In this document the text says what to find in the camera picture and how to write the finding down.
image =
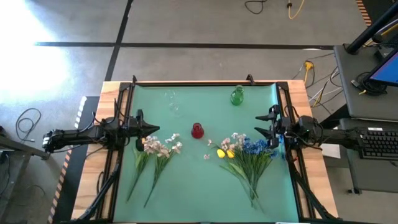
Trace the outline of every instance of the monitor screen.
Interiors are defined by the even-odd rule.
[[[398,85],[398,52],[393,53],[395,54],[370,76],[371,80]]]

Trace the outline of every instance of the red vase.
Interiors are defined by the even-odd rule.
[[[193,124],[191,134],[195,139],[200,139],[205,134],[205,130],[203,130],[199,123],[195,123]]]

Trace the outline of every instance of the glass vase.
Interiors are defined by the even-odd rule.
[[[233,105],[238,106],[243,102],[243,86],[237,85],[231,94],[231,102]]]

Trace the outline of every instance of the concrete floor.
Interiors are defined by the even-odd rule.
[[[294,11],[299,2],[293,0]],[[81,97],[99,95],[113,51],[111,47],[33,47],[31,43],[114,42],[126,3],[127,0],[0,3],[0,21],[5,22],[2,30],[12,34],[0,37],[4,43],[0,124],[11,138],[16,138],[17,117],[29,107],[40,109],[43,117],[30,136],[36,142],[26,144],[40,148],[44,133],[53,128],[73,128]],[[264,12],[255,16],[246,10],[242,0],[135,0],[123,42],[333,45],[352,41],[366,28],[354,0],[308,0],[292,21],[287,18],[285,4],[270,0],[265,3]],[[327,53],[330,51],[122,48],[112,80],[130,80],[132,75],[140,80],[228,80],[243,79],[248,73],[256,79],[290,79],[306,58]],[[313,62],[317,78],[336,67],[333,55]],[[323,84],[309,88],[308,94],[315,94]],[[333,112],[344,103],[340,94],[325,106]],[[319,120],[328,116],[322,107],[315,108],[313,114]],[[30,205],[18,208],[10,220],[47,220],[64,156],[54,154],[49,161],[36,157],[30,160],[23,184],[38,184],[46,195],[34,195]],[[371,193],[352,199],[357,196],[343,191],[350,188],[349,173],[332,168],[328,171],[342,218],[396,223],[394,210],[384,209],[397,207],[396,195],[379,197]],[[346,185],[337,185],[340,180]],[[379,197],[379,203],[370,203],[375,197]]]

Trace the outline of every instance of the wooden table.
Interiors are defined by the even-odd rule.
[[[308,115],[312,116],[311,108],[307,98],[307,92],[305,90],[304,82],[302,80],[256,80],[256,82],[288,82],[290,97],[293,106],[297,109],[300,116]],[[215,82],[215,83],[228,83],[228,82],[242,82],[240,81],[194,81],[200,82]],[[104,82],[101,96],[99,98],[98,109],[96,113],[96,119],[101,120],[102,118],[108,118],[114,116],[114,99],[118,98],[119,86],[121,82]],[[136,82],[138,85],[140,83],[150,83],[150,82]],[[88,152],[90,153],[101,147],[100,145],[90,145],[88,147]],[[104,169],[104,164],[106,161],[106,150],[102,150],[95,154],[92,154],[85,161],[83,168],[83,173],[81,175],[80,186],[76,196],[75,206],[73,208],[72,218],[78,218],[84,213],[86,208],[91,204],[91,202],[96,197],[96,183],[98,180],[98,175]],[[113,165],[116,162],[116,154],[114,152]],[[326,172],[325,162],[323,161],[322,152],[317,149],[306,148],[303,150],[303,158],[305,162],[305,168],[308,175],[308,181],[312,192],[317,196],[319,201],[325,208],[335,217],[338,216],[335,200],[331,191],[328,174]],[[308,217],[308,207],[306,203],[306,198],[301,189],[300,199],[303,207],[303,214]],[[105,203],[103,208],[103,217],[108,216],[109,204],[111,197],[111,189],[108,191],[105,197]]]

